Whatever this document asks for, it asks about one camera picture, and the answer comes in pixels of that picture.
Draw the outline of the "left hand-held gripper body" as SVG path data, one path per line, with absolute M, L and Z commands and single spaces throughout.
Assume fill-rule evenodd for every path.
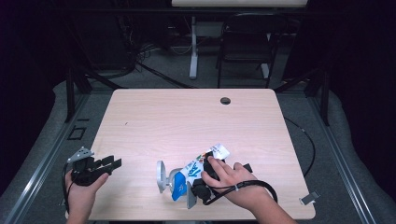
M 104 173 L 104 160 L 96 160 L 93 155 L 90 149 L 81 147 L 66 162 L 72 165 L 72 181 L 79 186 L 91 185 Z

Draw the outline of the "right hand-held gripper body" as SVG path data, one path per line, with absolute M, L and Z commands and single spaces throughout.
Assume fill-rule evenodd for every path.
M 187 208 L 191 209 L 201 199 L 203 205 L 210 205 L 220 198 L 214 188 L 209 187 L 202 178 L 195 179 L 193 183 L 187 183 Z

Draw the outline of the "white and blue milk carton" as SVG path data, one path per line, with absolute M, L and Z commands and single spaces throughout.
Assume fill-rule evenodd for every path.
M 193 184 L 193 181 L 201 178 L 201 172 L 205 169 L 205 159 L 209 156 L 215 159 L 225 160 L 230 155 L 228 149 L 222 144 L 216 144 L 206 152 L 198 155 L 184 168 L 178 171 L 172 180 L 172 199 L 177 201 L 181 196 L 187 193 L 187 184 Z

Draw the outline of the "clear pitcher with white lid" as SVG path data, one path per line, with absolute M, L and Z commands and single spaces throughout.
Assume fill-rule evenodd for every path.
M 156 169 L 157 186 L 160 193 L 170 189 L 174 201 L 187 195 L 187 177 L 184 168 L 176 168 L 167 173 L 164 162 L 157 161 Z

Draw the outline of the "person's left hand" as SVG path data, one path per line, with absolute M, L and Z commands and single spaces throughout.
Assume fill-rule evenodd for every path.
M 66 189 L 68 190 L 69 218 L 87 219 L 95 202 L 96 192 L 101 188 L 109 177 L 108 173 L 102 174 L 95 182 L 88 187 L 73 184 L 71 172 L 65 176 Z

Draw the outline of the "person's right hand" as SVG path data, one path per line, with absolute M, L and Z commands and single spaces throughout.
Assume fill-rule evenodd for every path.
M 253 182 L 257 181 L 257 177 L 244 168 L 241 163 L 236 162 L 231 167 L 212 156 L 209 156 L 207 160 L 219 180 L 211 177 L 206 171 L 202 171 L 202 179 L 218 193 L 224 193 L 230 202 L 247 209 L 247 206 L 256 197 L 270 196 L 273 199 L 265 187 L 253 185 Z

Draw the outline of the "black square floor socket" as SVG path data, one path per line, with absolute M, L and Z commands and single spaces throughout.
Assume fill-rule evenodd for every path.
M 74 126 L 67 136 L 68 140 L 81 140 L 86 132 L 86 127 Z

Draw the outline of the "metal table clip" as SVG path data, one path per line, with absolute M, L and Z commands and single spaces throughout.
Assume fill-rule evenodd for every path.
M 300 203 L 303 205 L 308 205 L 310 203 L 314 203 L 316 199 L 320 197 L 320 194 L 317 191 L 312 191 L 308 195 L 300 198 Z

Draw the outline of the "white desk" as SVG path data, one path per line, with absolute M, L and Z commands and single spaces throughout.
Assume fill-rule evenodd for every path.
M 280 7 L 303 8 L 308 0 L 171 0 L 172 7 L 181 8 L 254 8 L 254 7 Z M 197 22 L 196 16 L 191 16 L 191 67 L 190 79 L 197 78 L 198 51 L 197 51 Z

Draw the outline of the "black folding chair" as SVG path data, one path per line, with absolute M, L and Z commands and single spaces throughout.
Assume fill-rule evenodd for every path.
M 222 24 L 216 63 L 218 87 L 223 63 L 255 63 L 268 67 L 265 87 L 273 74 L 280 37 L 288 28 L 288 18 L 278 14 L 237 13 Z

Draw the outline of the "metal floor rail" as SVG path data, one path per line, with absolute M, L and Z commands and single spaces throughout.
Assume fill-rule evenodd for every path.
M 332 131 L 332 127 L 326 125 L 319 113 L 319 102 L 313 97 L 307 97 L 307 102 L 313 110 L 315 118 L 318 122 L 320 129 L 324 132 L 326 139 L 330 145 L 332 159 L 338 170 L 340 177 L 343 180 L 346 191 L 352 201 L 355 210 L 361 220 L 361 224 L 377 224 L 375 216 L 372 213 L 367 201 L 365 200 L 361 188 L 359 187 L 347 160 L 342 152 L 338 141 Z
M 75 112 L 67 117 L 66 98 L 56 95 L 49 119 L 37 137 L 21 168 L 0 197 L 0 224 L 21 223 L 45 183 L 53 164 L 61 152 L 66 136 L 73 129 L 76 116 L 89 99 L 89 95 L 77 97 Z

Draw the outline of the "black metal frame stand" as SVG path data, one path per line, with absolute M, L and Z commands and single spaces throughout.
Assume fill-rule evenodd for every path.
M 74 117 L 76 112 L 75 106 L 75 88 L 82 94 L 90 94 L 92 91 L 92 85 L 88 81 L 88 77 L 91 77 L 100 83 L 108 86 L 112 90 L 121 89 L 121 86 L 108 80 L 105 77 L 100 76 L 98 73 L 91 69 L 83 66 L 74 66 L 69 69 L 66 74 L 66 100 L 67 100 L 67 114 L 66 122 L 69 122 Z
M 318 91 L 321 91 L 319 115 L 326 126 L 329 126 L 328 120 L 328 108 L 329 108 L 329 96 L 330 96 L 330 74 L 321 68 L 315 68 L 301 76 L 293 78 L 287 81 L 285 84 L 278 88 L 275 88 L 275 92 L 283 92 L 303 80 L 308 79 L 308 84 L 304 89 L 304 94 L 307 97 L 314 97 Z

